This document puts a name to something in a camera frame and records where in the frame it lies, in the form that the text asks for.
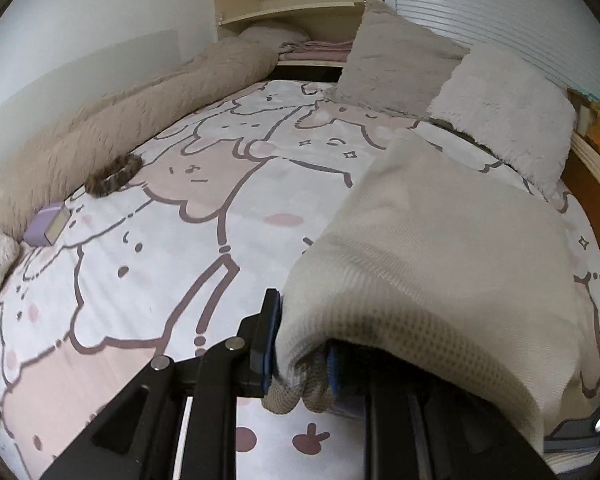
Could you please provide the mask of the pink white cartoon bedspread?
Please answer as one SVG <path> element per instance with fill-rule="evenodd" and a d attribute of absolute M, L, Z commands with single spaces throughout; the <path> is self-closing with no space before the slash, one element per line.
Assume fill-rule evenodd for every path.
<path fill-rule="evenodd" d="M 52 246 L 0 291 L 0 454 L 36 479 L 157 354 L 198 356 L 256 312 L 332 220 L 403 118 L 270 81 L 140 147 L 102 200 L 68 199 Z"/>

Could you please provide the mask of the long beige body pillow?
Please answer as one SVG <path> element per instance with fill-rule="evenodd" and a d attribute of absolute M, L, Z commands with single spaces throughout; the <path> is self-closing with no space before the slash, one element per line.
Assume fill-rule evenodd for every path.
<path fill-rule="evenodd" d="M 0 166 L 0 229 L 21 240 L 32 216 L 186 115 L 262 80 L 278 54 L 228 37 L 177 70 L 65 114 Z"/>

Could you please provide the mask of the cream fluffy pillow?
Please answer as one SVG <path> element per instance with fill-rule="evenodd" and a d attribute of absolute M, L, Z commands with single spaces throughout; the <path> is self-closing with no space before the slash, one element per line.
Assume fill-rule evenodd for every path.
<path fill-rule="evenodd" d="M 509 50 L 475 44 L 428 106 L 547 198 L 557 195 L 577 113 L 566 92 Z"/>

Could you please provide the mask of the brown furry scrunchie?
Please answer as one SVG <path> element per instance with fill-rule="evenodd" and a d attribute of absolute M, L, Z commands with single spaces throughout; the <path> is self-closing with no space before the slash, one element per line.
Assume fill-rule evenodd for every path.
<path fill-rule="evenodd" d="M 87 178 L 84 184 L 85 192 L 95 198 L 103 198 L 117 192 L 140 172 L 143 164 L 140 155 L 120 155 Z"/>

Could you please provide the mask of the small purple box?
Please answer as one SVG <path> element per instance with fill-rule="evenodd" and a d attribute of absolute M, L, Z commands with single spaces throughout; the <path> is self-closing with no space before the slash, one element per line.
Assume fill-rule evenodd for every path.
<path fill-rule="evenodd" d="M 33 216 L 23 234 L 23 240 L 32 247 L 52 246 L 70 217 L 71 211 L 64 203 L 52 203 Z"/>

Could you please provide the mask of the grey fluffy pillow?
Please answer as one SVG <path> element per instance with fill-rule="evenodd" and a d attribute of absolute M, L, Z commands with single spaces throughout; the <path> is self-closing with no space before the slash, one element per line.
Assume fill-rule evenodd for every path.
<path fill-rule="evenodd" d="M 347 62 L 328 98 L 393 116 L 428 117 L 442 84 L 468 55 L 455 41 L 368 0 Z"/>

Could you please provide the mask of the beige waffle knit garment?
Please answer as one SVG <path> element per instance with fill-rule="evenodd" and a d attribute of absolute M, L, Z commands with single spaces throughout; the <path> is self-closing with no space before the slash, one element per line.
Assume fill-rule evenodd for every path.
<path fill-rule="evenodd" d="M 291 269 L 263 405 L 330 408 L 322 350 L 344 340 L 492 402 L 540 450 L 584 318 L 557 211 L 404 130 Z"/>

